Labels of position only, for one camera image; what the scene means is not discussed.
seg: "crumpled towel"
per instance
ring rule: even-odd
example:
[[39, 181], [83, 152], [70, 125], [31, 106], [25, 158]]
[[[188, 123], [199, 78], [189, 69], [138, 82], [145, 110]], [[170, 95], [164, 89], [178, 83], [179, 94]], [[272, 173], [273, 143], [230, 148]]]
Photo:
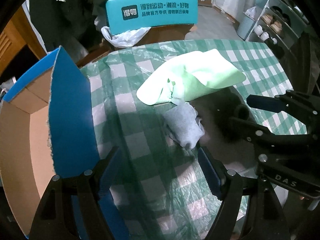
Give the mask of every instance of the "crumpled towel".
[[188, 102], [245, 80], [216, 49], [193, 51], [164, 62], [141, 85], [137, 97], [149, 106]]
[[186, 150], [193, 149], [204, 128], [198, 112], [189, 103], [180, 104], [163, 114], [164, 128], [169, 137]]

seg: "gray cloth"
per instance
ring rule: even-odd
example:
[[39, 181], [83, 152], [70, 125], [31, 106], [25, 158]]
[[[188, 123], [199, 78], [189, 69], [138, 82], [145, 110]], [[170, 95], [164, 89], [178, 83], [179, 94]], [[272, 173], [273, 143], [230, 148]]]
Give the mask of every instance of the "gray cloth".
[[204, 135], [201, 119], [197, 115], [198, 112], [189, 103], [182, 103], [163, 114], [167, 134], [187, 150], [193, 149]]

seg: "floor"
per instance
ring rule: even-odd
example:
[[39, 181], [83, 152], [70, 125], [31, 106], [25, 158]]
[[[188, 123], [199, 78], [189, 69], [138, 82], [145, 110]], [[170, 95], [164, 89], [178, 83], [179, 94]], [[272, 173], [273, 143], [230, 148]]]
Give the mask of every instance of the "floor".
[[196, 26], [198, 29], [187, 33], [185, 40], [242, 40], [236, 33], [233, 23], [214, 8], [198, 6], [198, 23]]

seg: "white sneaker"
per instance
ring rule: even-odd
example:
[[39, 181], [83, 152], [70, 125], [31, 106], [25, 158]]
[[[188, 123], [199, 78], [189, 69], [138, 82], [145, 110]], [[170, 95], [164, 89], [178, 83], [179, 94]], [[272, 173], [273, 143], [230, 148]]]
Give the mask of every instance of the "white sneaker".
[[264, 32], [263, 34], [261, 34], [260, 39], [262, 39], [262, 41], [265, 41], [267, 38], [269, 38], [269, 34]]
[[257, 34], [258, 36], [260, 36], [260, 35], [263, 33], [263, 30], [262, 30], [261, 25], [256, 26], [253, 31], [254, 31], [255, 34]]

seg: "cardboard box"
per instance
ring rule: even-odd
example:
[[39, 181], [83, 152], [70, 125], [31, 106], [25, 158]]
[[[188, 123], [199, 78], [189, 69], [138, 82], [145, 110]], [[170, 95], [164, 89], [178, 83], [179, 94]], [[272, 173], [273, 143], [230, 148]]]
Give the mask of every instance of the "cardboard box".
[[23, 233], [51, 177], [92, 169], [99, 153], [90, 83], [60, 47], [37, 62], [1, 102], [0, 175]]

